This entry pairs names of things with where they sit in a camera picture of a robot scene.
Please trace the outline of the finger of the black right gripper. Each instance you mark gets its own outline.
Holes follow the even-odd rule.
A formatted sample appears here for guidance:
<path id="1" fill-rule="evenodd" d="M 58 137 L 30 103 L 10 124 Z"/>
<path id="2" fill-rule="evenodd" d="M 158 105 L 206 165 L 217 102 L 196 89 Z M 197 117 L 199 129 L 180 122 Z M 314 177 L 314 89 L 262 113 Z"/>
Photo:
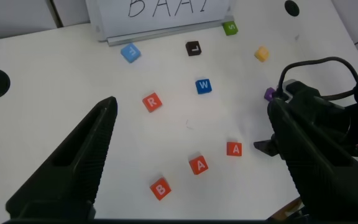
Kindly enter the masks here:
<path id="1" fill-rule="evenodd" d="M 266 155 L 273 157 L 279 154 L 278 146 L 274 139 L 264 140 L 264 141 L 257 141 L 253 143 L 254 147 L 265 153 Z"/>

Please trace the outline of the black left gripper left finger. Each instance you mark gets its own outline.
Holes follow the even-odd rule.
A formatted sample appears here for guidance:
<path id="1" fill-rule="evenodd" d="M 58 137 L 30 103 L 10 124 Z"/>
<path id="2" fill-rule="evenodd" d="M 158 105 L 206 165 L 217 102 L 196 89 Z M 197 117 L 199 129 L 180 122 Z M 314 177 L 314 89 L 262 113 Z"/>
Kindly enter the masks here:
<path id="1" fill-rule="evenodd" d="M 7 201 L 13 220 L 90 220 L 114 123 L 117 100 L 97 103 Z"/>

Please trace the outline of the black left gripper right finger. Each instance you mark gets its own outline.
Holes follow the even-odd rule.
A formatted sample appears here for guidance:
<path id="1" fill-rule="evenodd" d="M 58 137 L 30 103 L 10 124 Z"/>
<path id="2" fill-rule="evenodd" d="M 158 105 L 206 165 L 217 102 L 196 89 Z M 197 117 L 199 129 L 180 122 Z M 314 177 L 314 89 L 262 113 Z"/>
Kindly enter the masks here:
<path id="1" fill-rule="evenodd" d="M 281 99 L 268 104 L 278 151 L 317 220 L 358 220 L 358 162 Z"/>

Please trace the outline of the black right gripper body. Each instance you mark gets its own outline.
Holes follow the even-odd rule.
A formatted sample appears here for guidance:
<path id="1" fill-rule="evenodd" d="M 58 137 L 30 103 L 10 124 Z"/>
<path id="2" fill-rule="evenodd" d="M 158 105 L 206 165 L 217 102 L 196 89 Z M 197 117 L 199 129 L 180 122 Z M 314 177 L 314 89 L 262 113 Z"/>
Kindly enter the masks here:
<path id="1" fill-rule="evenodd" d="M 321 96 L 300 81 L 287 85 L 291 100 L 287 105 L 288 133 L 292 139 L 316 147 L 351 145 L 352 119 L 346 108 Z"/>

